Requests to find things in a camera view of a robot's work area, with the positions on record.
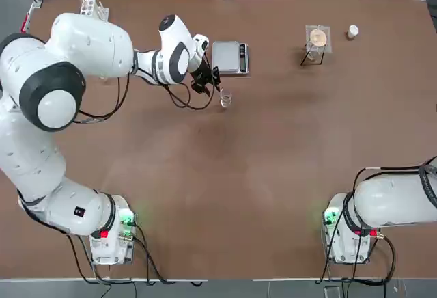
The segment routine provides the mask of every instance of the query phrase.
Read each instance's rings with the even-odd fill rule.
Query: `power cable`
[[[96,122],[103,122],[105,120],[108,120],[110,117],[112,117],[123,105],[124,101],[126,100],[126,96],[128,94],[129,90],[129,83],[130,83],[130,74],[127,76],[126,80],[126,87],[124,89],[124,94],[122,96],[122,99],[120,100],[120,78],[117,78],[117,102],[115,104],[114,109],[111,112],[108,112],[103,115],[94,115],[92,113],[88,113],[82,110],[79,110],[79,113],[81,115],[89,117],[86,120],[73,120],[75,124],[93,124]]]
[[[141,234],[141,236],[142,236],[142,238],[143,238],[143,241],[144,241],[144,243],[143,242],[141,242],[141,240],[139,240],[137,237],[135,237],[134,236],[134,241],[135,242],[137,242],[138,244],[140,244],[140,246],[143,248],[143,250],[144,250],[144,252],[145,252],[145,255],[146,255],[146,258],[148,259],[148,260],[150,260],[150,263],[152,264],[152,270],[153,270],[153,272],[155,273],[155,275],[156,275],[156,277],[159,279],[159,281],[162,283],[162,284],[166,284],[166,285],[170,285],[170,284],[175,284],[175,283],[177,283],[177,282],[174,282],[174,281],[168,281],[168,280],[166,280],[160,273],[159,273],[159,271],[158,271],[158,268],[156,267],[156,264],[155,264],[155,262],[154,262],[154,260],[153,260],[153,258],[152,258],[152,255],[150,255],[150,252],[149,252],[149,249],[147,248],[147,241],[145,240],[145,235],[144,235],[144,231],[143,231],[143,229],[138,225],[138,224],[136,224],[136,223],[128,223],[128,225],[129,226],[134,226],[135,228],[137,228],[138,230],[139,230],[139,232],[140,232],[140,234]],[[202,284],[203,284],[203,282],[199,282],[199,283],[196,283],[196,282],[190,282],[193,286],[195,286],[195,287],[200,287]]]
[[[209,62],[208,58],[206,57],[206,55],[204,55],[204,57],[205,57],[205,60],[206,60],[207,65],[208,65],[208,68],[211,70],[211,65],[210,65],[210,62]],[[169,85],[160,83],[159,80],[156,79],[156,76],[152,75],[151,73],[149,73],[148,71],[146,71],[146,70],[144,70],[144,69],[138,68],[138,70],[141,71],[141,72],[143,72],[143,73],[145,73],[145,74],[146,74],[147,76],[149,76],[150,78],[153,78],[154,81],[157,83],[157,86],[161,86],[161,87],[163,87],[163,88],[167,91],[167,93],[170,95],[170,98],[171,98],[173,104],[174,104],[176,107],[178,107],[178,108],[181,108],[181,109],[183,109],[183,108],[188,108],[188,109],[195,110],[195,111],[204,110],[206,107],[208,107],[208,106],[211,104],[211,102],[212,102],[212,98],[214,97],[214,91],[215,91],[216,88],[215,88],[215,84],[214,84],[214,75],[213,75],[213,73],[212,73],[212,70],[211,70],[212,93],[211,93],[211,95],[210,95],[210,97],[209,97],[207,103],[206,103],[205,105],[201,106],[201,107],[194,107],[194,106],[190,105],[190,101],[191,101],[191,92],[190,92],[188,86],[187,86],[185,83],[180,83],[180,84],[177,84],[177,85],[183,85],[183,86],[186,88],[186,90],[187,90],[187,92],[188,92],[188,100],[187,100],[187,101],[183,101],[179,96],[175,95],[175,94],[170,90]],[[150,84],[150,83],[149,83],[147,80],[145,80],[143,77],[141,77],[141,78],[142,78],[146,83]]]

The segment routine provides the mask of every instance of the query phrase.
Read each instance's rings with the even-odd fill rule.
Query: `digital scale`
[[[212,43],[212,67],[217,67],[220,75],[249,73],[247,44],[236,41]]]

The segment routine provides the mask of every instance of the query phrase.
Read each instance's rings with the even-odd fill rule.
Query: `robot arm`
[[[80,14],[61,14],[46,44],[33,36],[4,42],[2,85],[25,117],[43,131],[60,131],[75,119],[85,91],[85,76],[139,75],[152,84],[179,84],[187,70],[211,78],[203,62],[208,38],[191,37],[176,15],[159,26],[162,49],[134,51],[122,28]]]
[[[0,44],[0,168],[17,187],[26,211],[64,232],[89,235],[95,263],[122,264],[130,258],[127,224],[134,214],[123,197],[66,178],[51,132],[75,119],[85,76],[132,73],[153,84],[180,83],[187,70],[211,76],[210,69],[201,69],[205,36],[192,38],[175,15],[159,29],[162,49],[140,53],[127,32],[111,23],[61,14],[46,44],[25,33]]]
[[[370,234],[378,228],[437,221],[436,158],[402,173],[393,168],[367,169],[386,171],[361,182],[354,195],[338,193],[324,211],[326,243],[333,242],[335,262],[354,263],[358,243],[358,262],[365,262]]]

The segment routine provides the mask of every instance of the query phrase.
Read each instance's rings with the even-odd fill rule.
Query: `table surface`
[[[172,13],[193,35],[250,48],[250,75],[223,78],[229,109],[217,98],[204,111],[178,109],[163,89],[133,77],[113,118],[55,134],[70,178],[123,195],[138,212],[165,277],[318,277],[320,217],[332,196],[351,190],[362,167],[435,154],[437,37],[419,0],[102,1],[140,50],[160,47],[158,24]],[[54,18],[79,3],[44,0],[31,33],[48,39]],[[360,33],[347,41],[352,23]],[[306,24],[330,26],[333,53],[321,66],[300,67]],[[82,109],[110,110],[116,90],[88,80]],[[3,174],[0,184],[0,277],[78,277],[67,240],[21,211]],[[437,277],[435,225],[384,233],[396,246],[395,276]],[[357,276],[385,275],[390,255],[379,247]],[[136,256],[102,274],[144,278]]]

